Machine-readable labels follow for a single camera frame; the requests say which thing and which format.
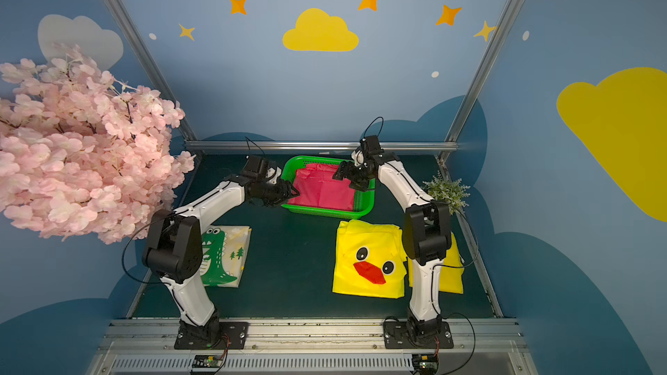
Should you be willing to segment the green plastic mesh basket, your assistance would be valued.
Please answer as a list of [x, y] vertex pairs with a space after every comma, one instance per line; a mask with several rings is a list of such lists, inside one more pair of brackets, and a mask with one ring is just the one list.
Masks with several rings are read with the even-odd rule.
[[350, 187], [349, 179], [335, 180], [341, 159], [320, 156], [295, 156], [289, 159], [281, 178], [290, 182], [299, 195], [282, 207], [292, 213], [356, 220], [373, 210], [375, 179], [366, 191]]

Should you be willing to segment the pink raincoat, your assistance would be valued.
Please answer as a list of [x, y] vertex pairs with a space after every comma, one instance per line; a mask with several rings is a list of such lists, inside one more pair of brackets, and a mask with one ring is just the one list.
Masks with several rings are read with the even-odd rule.
[[288, 203], [308, 208], [353, 211], [355, 191], [349, 187], [349, 180], [333, 179], [338, 165], [309, 163], [296, 170], [294, 186], [300, 196]]

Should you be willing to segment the plain yellow raincoat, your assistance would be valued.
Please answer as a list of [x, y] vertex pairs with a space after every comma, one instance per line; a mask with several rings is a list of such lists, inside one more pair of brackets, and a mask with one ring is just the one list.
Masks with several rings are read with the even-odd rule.
[[460, 250], [454, 233], [452, 236], [452, 246], [448, 249], [446, 258], [440, 267], [439, 291], [442, 293], [463, 294], [464, 286], [462, 276], [464, 274], [463, 260], [460, 256]]

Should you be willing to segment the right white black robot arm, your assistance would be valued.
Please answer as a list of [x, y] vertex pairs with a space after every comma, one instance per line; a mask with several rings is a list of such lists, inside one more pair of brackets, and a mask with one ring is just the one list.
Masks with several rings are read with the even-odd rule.
[[367, 191], [377, 179], [404, 211], [401, 243], [413, 264], [413, 291], [407, 313], [407, 333], [418, 344], [436, 340], [442, 330], [439, 276], [453, 245], [451, 214], [413, 180], [396, 154], [382, 149], [377, 135], [363, 137], [351, 161], [344, 161], [333, 178], [350, 180], [350, 187]]

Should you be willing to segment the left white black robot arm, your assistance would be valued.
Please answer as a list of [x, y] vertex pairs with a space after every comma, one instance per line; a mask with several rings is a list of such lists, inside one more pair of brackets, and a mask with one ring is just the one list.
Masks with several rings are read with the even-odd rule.
[[247, 200], [275, 207], [299, 195], [281, 178], [276, 162], [249, 156], [241, 173], [225, 177], [207, 194], [176, 210], [154, 213], [142, 264], [160, 278], [180, 311], [176, 350], [213, 349], [224, 341], [220, 315], [200, 275], [208, 227]]

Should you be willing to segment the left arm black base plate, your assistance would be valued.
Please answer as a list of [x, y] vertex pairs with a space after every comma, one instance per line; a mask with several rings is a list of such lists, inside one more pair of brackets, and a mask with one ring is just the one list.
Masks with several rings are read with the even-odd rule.
[[206, 326], [179, 322], [175, 350], [242, 350], [245, 347], [249, 324], [214, 320]]

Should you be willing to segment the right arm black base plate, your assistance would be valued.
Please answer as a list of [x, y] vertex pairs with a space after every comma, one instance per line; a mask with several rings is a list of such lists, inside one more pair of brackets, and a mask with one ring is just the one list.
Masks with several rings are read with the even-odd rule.
[[382, 330], [386, 349], [454, 349], [452, 331], [443, 320], [436, 334], [422, 337], [412, 336], [407, 322], [396, 319], [386, 319]]

